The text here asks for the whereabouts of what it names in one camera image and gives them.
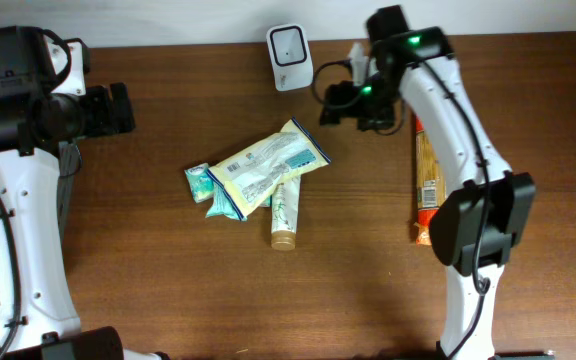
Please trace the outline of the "yellow blue-edged snack bag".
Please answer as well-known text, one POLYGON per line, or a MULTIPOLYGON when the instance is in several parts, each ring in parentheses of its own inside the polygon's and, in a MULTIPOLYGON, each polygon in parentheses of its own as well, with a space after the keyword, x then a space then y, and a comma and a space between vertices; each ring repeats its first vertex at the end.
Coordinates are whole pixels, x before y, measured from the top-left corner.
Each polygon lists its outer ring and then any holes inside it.
POLYGON ((291 118, 279 132, 209 167, 207 175, 242 220, 278 185, 330 163, 330 157, 312 135, 291 118))

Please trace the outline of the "orange spaghetti pasta package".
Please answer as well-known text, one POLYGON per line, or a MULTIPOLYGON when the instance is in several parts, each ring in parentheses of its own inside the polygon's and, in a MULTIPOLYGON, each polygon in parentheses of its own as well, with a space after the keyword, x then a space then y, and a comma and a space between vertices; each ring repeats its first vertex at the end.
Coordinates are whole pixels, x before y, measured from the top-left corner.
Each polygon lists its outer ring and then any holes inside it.
POLYGON ((421 120, 415 119, 416 145, 416 195, 417 195, 417 245, 431 245, 429 225, 446 200, 446 184, 434 149, 421 120))

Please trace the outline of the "small teal tissue pack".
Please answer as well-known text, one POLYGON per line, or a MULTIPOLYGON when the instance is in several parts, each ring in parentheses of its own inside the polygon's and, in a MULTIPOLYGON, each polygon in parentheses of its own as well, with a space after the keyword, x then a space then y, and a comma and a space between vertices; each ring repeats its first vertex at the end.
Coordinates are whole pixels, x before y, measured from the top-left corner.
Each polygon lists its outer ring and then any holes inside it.
POLYGON ((193 200, 196 203, 204 202, 214 196, 214 183, 208 175, 208 163, 203 163, 184 171, 188 180, 193 200))

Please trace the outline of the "white cream tube gold cap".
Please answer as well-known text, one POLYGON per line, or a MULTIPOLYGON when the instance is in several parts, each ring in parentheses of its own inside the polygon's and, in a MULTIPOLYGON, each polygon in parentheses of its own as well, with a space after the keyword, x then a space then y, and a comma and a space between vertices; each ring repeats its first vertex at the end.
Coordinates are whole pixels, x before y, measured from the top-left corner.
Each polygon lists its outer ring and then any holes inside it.
POLYGON ((290 251, 296 247, 301 177, 279 184, 272 195, 271 247, 290 251))

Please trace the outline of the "teal wet wipes pack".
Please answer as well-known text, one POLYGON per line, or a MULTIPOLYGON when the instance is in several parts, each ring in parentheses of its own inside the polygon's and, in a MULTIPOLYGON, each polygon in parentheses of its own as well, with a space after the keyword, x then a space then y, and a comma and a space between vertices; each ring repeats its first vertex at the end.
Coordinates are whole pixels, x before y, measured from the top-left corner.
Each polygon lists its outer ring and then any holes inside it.
POLYGON ((215 193, 213 196, 213 204, 207 211, 205 217, 210 218, 217 216, 224 216, 232 220, 240 221, 240 217, 235 207, 229 200, 224 190, 219 186, 215 188, 215 193))

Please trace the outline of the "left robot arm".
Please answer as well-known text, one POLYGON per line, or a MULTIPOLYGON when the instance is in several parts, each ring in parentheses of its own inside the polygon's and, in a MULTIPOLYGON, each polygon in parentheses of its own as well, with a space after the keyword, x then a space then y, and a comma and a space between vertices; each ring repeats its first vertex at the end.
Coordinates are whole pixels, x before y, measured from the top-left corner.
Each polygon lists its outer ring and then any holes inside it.
POLYGON ((82 329, 65 274, 60 149, 135 127, 126 86, 88 72, 83 41, 0 28, 0 359, 134 357, 113 327, 82 329))

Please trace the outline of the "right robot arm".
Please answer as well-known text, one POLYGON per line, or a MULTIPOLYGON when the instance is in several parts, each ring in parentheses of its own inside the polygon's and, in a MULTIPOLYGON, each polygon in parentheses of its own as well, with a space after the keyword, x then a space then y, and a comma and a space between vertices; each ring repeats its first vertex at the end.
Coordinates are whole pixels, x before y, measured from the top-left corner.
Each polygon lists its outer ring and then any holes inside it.
POLYGON ((399 5, 378 9, 366 28, 369 55, 340 63, 352 80, 315 97, 323 107, 320 123, 354 118, 362 131, 387 131, 395 121, 397 100, 421 120, 447 194, 429 224, 447 284, 446 321, 435 356, 495 359, 496 291, 526 227, 534 180, 528 173, 514 173, 490 141, 441 28, 410 29, 399 5))

